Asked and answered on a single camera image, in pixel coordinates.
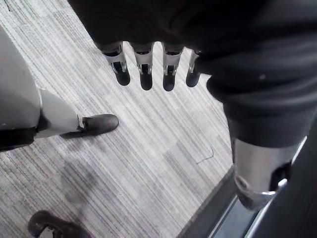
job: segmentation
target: silver metal part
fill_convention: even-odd
[[[191,55],[190,55],[190,59],[189,59],[189,67],[188,67],[188,71],[190,73],[194,72],[194,67],[195,67],[195,60],[198,58],[198,54],[196,54],[195,51],[192,51]]]
[[[148,65],[148,74],[152,73],[152,65],[153,65],[153,45],[151,48],[151,51],[147,54],[139,54],[137,52],[134,52],[135,59],[137,61],[137,67],[139,69],[140,74],[143,74],[142,71],[142,65],[147,64]]]
[[[165,47],[164,47],[164,44],[163,44],[163,70],[164,70],[164,75],[167,75],[168,66],[173,66],[173,75],[175,76],[182,53],[183,53],[183,49],[177,55],[168,55],[166,53],[166,50],[165,50]]]
[[[285,148],[266,148],[234,139],[234,180],[238,197],[245,207],[261,209],[287,184],[287,178],[272,181],[272,175],[278,169],[291,165],[305,140]],[[270,189],[272,183],[276,184],[276,190]]]
[[[46,227],[40,234],[40,238],[54,238],[53,232],[53,228]]]
[[[106,57],[109,65],[111,66],[112,70],[115,73],[118,73],[118,71],[114,67],[114,63],[115,62],[119,62],[121,64],[123,72],[125,72],[127,70],[127,62],[126,62],[125,55],[124,55],[124,52],[123,52],[123,44],[122,43],[120,44],[120,53],[118,55],[116,55],[116,56],[104,55],[104,56]]]

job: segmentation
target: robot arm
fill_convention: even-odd
[[[316,113],[316,1],[69,2],[97,45],[194,49],[187,85],[212,75],[207,89],[223,103],[242,203],[258,209],[286,184]],[[171,77],[165,82],[173,88]]]

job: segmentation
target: gray carpet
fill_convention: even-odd
[[[48,209],[95,237],[179,234],[231,166],[226,120],[206,90],[188,88],[185,50],[172,92],[162,88],[161,45],[153,89],[141,89],[125,44],[131,84],[120,86],[66,0],[0,0],[0,24],[39,87],[79,113],[116,114],[109,134],[38,139],[0,154],[0,237],[27,237],[33,213]]]

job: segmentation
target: black shoe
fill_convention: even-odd
[[[69,132],[60,135],[64,139],[80,138],[84,136],[101,135],[115,130],[119,125],[119,119],[112,114],[101,114],[83,118],[84,128],[80,131]]]
[[[91,238],[90,234],[73,222],[64,221],[48,211],[38,211],[28,224],[33,237]]]

